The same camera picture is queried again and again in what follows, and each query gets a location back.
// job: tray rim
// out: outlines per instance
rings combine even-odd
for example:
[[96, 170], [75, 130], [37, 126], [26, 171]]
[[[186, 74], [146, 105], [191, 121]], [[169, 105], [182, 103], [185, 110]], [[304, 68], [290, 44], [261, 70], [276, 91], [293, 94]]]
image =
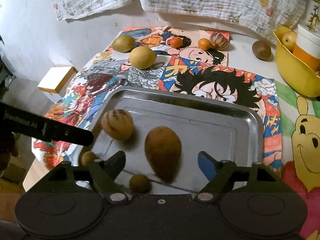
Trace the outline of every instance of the tray rim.
[[[104, 112], [104, 109], [109, 104], [110, 99], [112, 99], [114, 97], [114, 95], [119, 94], [119, 93], [123, 93], [125, 91], [143, 92], [143, 93], [148, 93], [149, 95], [156, 94], [156, 95], [163, 95], [163, 96], [170, 97], [170, 98], [181, 98], [181, 99], [186, 99], [186, 100], [198, 101], [198, 102], [204, 103], [204, 104], [221, 106], [223, 108], [229, 108], [229, 109], [233, 109], [233, 110], [236, 109], [236, 110], [240, 110], [240, 111], [244, 111], [244, 112], [249, 113], [257, 123], [257, 129], [258, 129], [257, 153], [258, 154], [261, 153], [261, 160], [262, 160], [264, 130], [263, 130], [262, 120], [260, 119], [259, 115], [255, 111], [253, 111], [252, 109], [250, 109], [246, 106], [241, 106], [241, 105], [237, 105], [237, 104], [233, 104], [233, 103], [218, 101], [218, 100], [214, 100], [214, 99], [210, 99], [210, 98], [197, 97], [194, 95], [174, 93], [171, 91], [138, 88], [138, 87], [132, 87], [132, 86], [122, 86], [122, 87], [116, 88], [112, 92], [110, 92], [109, 95], [107, 95], [106, 99], [101, 104], [99, 110], [95, 114], [95, 117], [92, 119], [90, 125], [88, 126], [88, 128], [87, 128], [88, 130], [92, 131], [93, 128], [96, 126], [97, 122], [100, 119], [100, 116]], [[78, 145], [76, 147], [76, 149], [74, 150], [74, 154], [73, 154], [74, 155], [73, 156], [74, 163], [76, 162], [77, 165], [80, 165], [78, 159], [79, 159], [79, 155], [81, 154], [82, 149], [83, 149], [83, 146]]]

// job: striped melon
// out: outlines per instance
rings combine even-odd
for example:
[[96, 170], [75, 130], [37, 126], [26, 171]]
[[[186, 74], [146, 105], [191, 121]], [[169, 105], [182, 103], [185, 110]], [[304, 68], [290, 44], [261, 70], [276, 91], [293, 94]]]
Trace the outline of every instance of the striped melon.
[[101, 127], [111, 138], [126, 141], [133, 132], [133, 119], [126, 110], [114, 109], [103, 114]]
[[220, 32], [212, 33], [209, 41], [214, 49], [225, 49], [229, 45], [229, 40]]

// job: black circular disc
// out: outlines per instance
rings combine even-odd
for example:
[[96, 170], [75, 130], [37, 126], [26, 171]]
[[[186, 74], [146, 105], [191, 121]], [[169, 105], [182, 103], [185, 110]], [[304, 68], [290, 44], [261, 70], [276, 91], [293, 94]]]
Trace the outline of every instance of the black circular disc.
[[23, 230], [40, 237], [63, 237], [83, 231], [102, 214], [97, 193], [26, 193], [16, 205]]
[[294, 233], [307, 216], [307, 206], [296, 193], [230, 192], [220, 210], [236, 229], [257, 237]]

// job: red shirt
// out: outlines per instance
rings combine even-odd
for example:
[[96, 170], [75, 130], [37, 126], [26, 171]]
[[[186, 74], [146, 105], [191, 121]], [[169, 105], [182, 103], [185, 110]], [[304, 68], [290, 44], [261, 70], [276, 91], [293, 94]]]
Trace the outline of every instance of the red shirt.
[[308, 215], [302, 226], [300, 235], [307, 238], [314, 231], [320, 233], [320, 187], [314, 187], [308, 193], [303, 182], [298, 178], [294, 162], [287, 162], [281, 176], [283, 182], [287, 183], [306, 202]]

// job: winnie the pooh drawing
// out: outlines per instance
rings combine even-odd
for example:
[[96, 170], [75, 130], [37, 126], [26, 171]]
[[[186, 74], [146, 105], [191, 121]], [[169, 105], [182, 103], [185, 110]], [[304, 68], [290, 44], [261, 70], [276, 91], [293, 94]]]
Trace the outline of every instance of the winnie the pooh drawing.
[[319, 240], [320, 233], [320, 118], [308, 114], [308, 102], [297, 98], [300, 116], [292, 133], [293, 162], [287, 162], [282, 173], [286, 182], [306, 202], [307, 219], [300, 235]]

